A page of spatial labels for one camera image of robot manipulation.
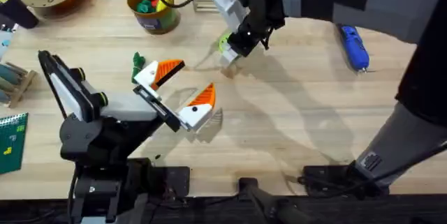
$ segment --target wooden table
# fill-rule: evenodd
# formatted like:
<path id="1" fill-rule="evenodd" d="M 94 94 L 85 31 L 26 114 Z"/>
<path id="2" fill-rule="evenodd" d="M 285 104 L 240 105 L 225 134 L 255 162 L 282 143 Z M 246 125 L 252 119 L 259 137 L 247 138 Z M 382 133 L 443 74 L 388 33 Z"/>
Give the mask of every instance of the wooden table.
<path id="1" fill-rule="evenodd" d="M 22 169 L 0 175 L 0 199 L 67 197 L 73 164 L 59 156 L 62 118 L 41 75 L 38 50 L 83 67 L 90 83 L 105 92 L 132 92 L 135 51 L 147 60 L 184 59 L 186 69 L 159 90 L 174 109 L 214 82 L 213 124 L 195 135 L 163 126 L 132 155 L 156 165 L 189 166 L 195 196 L 233 195 L 239 177 L 258 178 L 269 193 L 304 195 L 291 182 L 304 165 L 350 163 L 368 145 L 393 110 L 414 51 L 413 45 L 362 29 L 375 72 L 356 75 L 346 67 L 330 23 L 295 19 L 273 33 L 270 50 L 256 49 L 222 72 L 216 48 L 224 20 L 194 13 L 192 5 L 180 12 L 176 30 L 151 36 L 125 0 L 91 0 L 74 15 L 14 35 L 5 59 L 40 75 L 17 109 L 1 111 L 29 112 L 29 123 Z M 391 192 L 447 193 L 446 164 L 446 154 L 425 161 Z"/>

